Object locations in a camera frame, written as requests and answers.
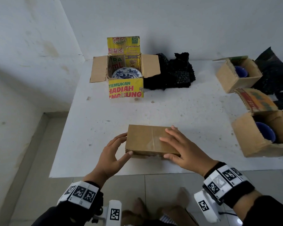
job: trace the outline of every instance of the blue and white plate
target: blue and white plate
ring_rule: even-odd
[[[142,74],[137,69],[130,67],[119,68],[112,75],[112,78],[116,79],[129,79],[140,77],[142,77]]]

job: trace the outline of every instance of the blue cup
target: blue cup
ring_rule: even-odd
[[[256,122],[256,125],[265,139],[270,140],[272,143],[275,142],[275,132],[271,127],[262,122]]]
[[[240,66],[235,66],[235,70],[236,70],[236,73],[239,76],[239,78],[245,78],[248,75],[247,70],[245,70],[244,68],[242,68]]]

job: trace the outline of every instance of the table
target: table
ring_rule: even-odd
[[[190,61],[196,81],[189,88],[145,90],[144,98],[109,99],[108,83],[89,83],[92,60],[81,77],[50,172],[51,178],[82,177],[91,172],[102,149],[129,124],[175,125],[210,157],[238,170],[283,169],[283,157],[245,158],[222,105],[227,94],[215,77],[220,63]],[[119,159],[125,144],[117,151]],[[130,159],[117,175],[189,173],[156,157]]]

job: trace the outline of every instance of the wall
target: wall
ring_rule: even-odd
[[[41,116],[40,108],[0,80],[0,207]]]
[[[84,61],[60,0],[0,0],[0,78],[43,112],[69,110]]]
[[[283,57],[283,0],[61,0],[84,57],[106,37],[139,35],[141,51],[210,60],[272,46]]]

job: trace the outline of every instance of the hand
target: hand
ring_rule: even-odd
[[[104,147],[99,161],[94,170],[83,178],[83,181],[92,181],[101,188],[106,180],[115,175],[124,164],[131,158],[133,152],[127,152],[119,160],[115,158],[115,154],[119,146],[127,140],[127,133],[123,133],[114,137],[106,147]]]
[[[218,163],[218,161],[211,159],[205,154],[195,143],[186,138],[173,125],[170,130],[166,128],[166,132],[171,136],[160,137],[159,139],[173,146],[181,154],[181,157],[165,154],[164,158],[173,161],[181,168],[194,171],[203,177]]]

